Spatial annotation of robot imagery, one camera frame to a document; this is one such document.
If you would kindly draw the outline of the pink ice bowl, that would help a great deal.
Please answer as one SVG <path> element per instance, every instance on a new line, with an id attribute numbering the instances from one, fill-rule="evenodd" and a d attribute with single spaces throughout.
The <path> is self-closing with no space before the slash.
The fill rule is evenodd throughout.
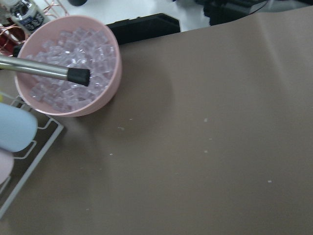
<path id="1" fill-rule="evenodd" d="M 113 45 L 116 63 L 112 73 L 112 78 L 108 87 L 87 106 L 67 113 L 61 113 L 52 108 L 51 105 L 36 101 L 30 95 L 30 89 L 36 84 L 36 80 L 26 73 L 15 75 L 15 85 L 22 99 L 33 109 L 46 115 L 60 117 L 79 117 L 91 114 L 105 106 L 116 94 L 122 76 L 122 61 L 116 37 L 113 32 L 99 20 L 83 15 L 70 15 L 52 20 L 37 29 L 24 43 L 18 57 L 25 58 L 29 54 L 36 54 L 43 50 L 42 44 L 47 40 L 56 40 L 61 31 L 74 31 L 78 27 L 83 29 L 94 29 L 103 31 L 110 44 Z"/>

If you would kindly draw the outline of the blue plastic cup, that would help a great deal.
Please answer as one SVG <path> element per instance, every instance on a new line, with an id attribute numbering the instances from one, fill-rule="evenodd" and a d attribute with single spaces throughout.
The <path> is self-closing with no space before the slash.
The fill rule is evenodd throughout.
<path id="1" fill-rule="evenodd" d="M 0 104 L 0 147 L 9 152 L 25 149 L 35 138 L 38 121 L 29 112 Z"/>

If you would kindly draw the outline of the pink plastic cup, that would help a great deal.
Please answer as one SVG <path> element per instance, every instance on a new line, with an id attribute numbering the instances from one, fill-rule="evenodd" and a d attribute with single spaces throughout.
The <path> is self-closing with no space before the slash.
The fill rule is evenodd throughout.
<path id="1" fill-rule="evenodd" d="M 0 184 L 9 177 L 14 166 L 13 153 L 0 149 Z"/>

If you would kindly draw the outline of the small labelled bottle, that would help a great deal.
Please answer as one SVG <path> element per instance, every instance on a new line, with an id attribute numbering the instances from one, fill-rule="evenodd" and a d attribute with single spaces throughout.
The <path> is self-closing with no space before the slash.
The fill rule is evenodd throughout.
<path id="1" fill-rule="evenodd" d="M 8 8 L 11 19 L 29 34 L 32 34 L 49 19 L 32 0 L 10 0 Z"/>

